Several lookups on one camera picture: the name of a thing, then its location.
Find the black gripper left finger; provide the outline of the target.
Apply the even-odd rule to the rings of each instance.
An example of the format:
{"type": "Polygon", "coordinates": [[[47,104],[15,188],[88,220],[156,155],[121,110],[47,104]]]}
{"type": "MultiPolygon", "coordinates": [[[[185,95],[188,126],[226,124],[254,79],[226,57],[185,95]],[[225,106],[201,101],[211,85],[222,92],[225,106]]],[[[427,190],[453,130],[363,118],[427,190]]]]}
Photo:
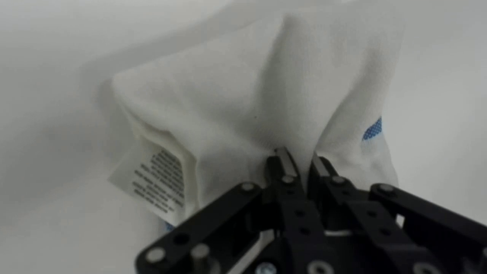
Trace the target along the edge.
{"type": "Polygon", "coordinates": [[[135,258],[135,274],[325,274],[319,217],[306,199],[290,152],[264,162],[264,185],[225,191],[135,258]]]}

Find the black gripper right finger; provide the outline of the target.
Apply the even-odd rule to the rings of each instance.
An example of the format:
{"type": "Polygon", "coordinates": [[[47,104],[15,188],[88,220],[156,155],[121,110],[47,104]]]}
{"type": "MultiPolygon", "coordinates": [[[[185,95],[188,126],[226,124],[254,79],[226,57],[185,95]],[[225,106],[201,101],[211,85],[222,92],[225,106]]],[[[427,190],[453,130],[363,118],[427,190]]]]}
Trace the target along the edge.
{"type": "Polygon", "coordinates": [[[357,188],[315,155],[307,196],[327,235],[344,232],[372,274],[487,274],[487,226],[386,182],[357,188]]]}

